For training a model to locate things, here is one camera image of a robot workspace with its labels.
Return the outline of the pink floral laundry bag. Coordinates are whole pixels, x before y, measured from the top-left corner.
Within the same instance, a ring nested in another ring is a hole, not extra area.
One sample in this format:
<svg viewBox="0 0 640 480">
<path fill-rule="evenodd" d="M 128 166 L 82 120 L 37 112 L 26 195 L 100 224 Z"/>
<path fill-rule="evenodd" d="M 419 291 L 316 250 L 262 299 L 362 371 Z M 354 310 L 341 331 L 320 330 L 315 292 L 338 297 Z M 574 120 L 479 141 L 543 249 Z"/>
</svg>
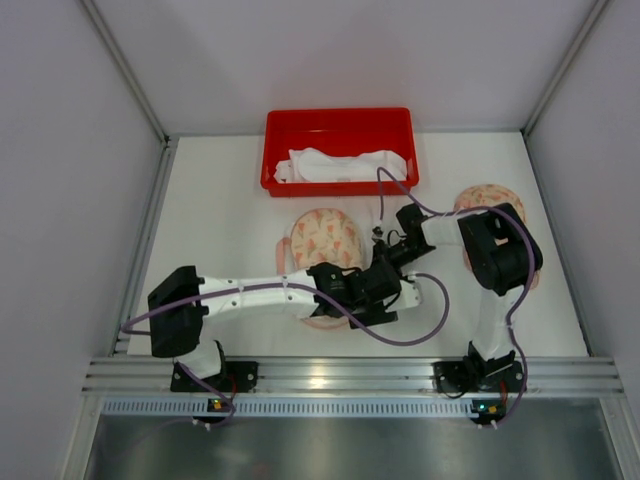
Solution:
<svg viewBox="0 0 640 480">
<path fill-rule="evenodd" d="M 454 202 L 465 261 L 476 280 L 499 296 L 524 287 L 543 265 L 540 247 L 526 226 L 521 199 L 497 184 L 463 190 Z"/>
<path fill-rule="evenodd" d="M 275 247 L 278 275 L 327 262 L 342 269 L 363 269 L 366 253 L 356 223 L 336 208 L 317 208 L 302 214 L 284 231 Z"/>
</svg>

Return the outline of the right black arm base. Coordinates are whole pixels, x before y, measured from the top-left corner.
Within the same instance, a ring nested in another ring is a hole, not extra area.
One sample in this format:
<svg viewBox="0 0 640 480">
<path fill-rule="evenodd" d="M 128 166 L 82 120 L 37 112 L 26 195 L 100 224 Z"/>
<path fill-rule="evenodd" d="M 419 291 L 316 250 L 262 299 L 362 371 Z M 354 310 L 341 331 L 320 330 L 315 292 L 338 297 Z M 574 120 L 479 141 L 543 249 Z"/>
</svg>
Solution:
<svg viewBox="0 0 640 480">
<path fill-rule="evenodd" d="M 449 398 L 470 393 L 517 393 L 524 381 L 521 363 L 509 359 L 441 361 L 434 365 L 434 375 L 436 391 Z"/>
</svg>

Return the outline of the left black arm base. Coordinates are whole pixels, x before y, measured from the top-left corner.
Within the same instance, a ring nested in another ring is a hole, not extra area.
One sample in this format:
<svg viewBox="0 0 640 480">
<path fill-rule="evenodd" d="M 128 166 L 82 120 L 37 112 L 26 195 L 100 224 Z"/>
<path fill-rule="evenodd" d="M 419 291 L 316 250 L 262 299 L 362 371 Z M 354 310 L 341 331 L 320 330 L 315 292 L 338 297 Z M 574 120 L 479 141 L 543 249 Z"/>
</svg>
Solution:
<svg viewBox="0 0 640 480">
<path fill-rule="evenodd" d="M 210 393 L 211 389 L 221 393 L 248 393 L 256 387 L 258 373 L 258 362 L 233 360 L 225 363 L 221 373 L 196 382 L 183 367 L 175 365 L 169 389 L 178 393 Z"/>
</svg>

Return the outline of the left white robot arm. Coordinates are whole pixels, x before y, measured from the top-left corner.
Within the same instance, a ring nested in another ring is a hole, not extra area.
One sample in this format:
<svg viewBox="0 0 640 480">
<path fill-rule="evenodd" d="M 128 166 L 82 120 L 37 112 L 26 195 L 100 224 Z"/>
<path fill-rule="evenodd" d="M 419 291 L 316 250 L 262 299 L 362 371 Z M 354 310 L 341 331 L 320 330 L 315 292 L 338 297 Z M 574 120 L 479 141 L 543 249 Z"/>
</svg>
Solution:
<svg viewBox="0 0 640 480">
<path fill-rule="evenodd" d="M 353 327 L 397 319 L 395 307 L 406 283 L 387 263 L 369 269 L 323 262 L 306 270 L 254 280 L 201 276 L 193 265 L 179 267 L 147 297 L 151 354 L 187 366 L 200 379 L 220 375 L 220 343 L 204 336 L 208 322 L 241 317 L 267 319 L 290 314 L 301 319 L 344 318 Z"/>
</svg>

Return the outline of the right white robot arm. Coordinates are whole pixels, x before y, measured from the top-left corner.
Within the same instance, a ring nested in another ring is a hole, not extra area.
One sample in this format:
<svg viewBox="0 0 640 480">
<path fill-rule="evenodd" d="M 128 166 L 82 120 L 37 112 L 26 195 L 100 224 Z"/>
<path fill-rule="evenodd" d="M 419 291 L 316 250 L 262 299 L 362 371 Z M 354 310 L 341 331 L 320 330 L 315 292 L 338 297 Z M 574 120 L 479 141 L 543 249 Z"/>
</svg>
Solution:
<svg viewBox="0 0 640 480">
<path fill-rule="evenodd" d="M 477 328 L 461 361 L 466 378 L 484 384 L 512 372 L 519 355 L 512 317 L 543 265 L 541 250 L 515 207 L 501 203 L 427 216 L 410 204 L 396 218 L 404 234 L 390 244 L 376 228 L 373 258 L 399 271 L 438 246 L 462 247 L 482 288 Z"/>
</svg>

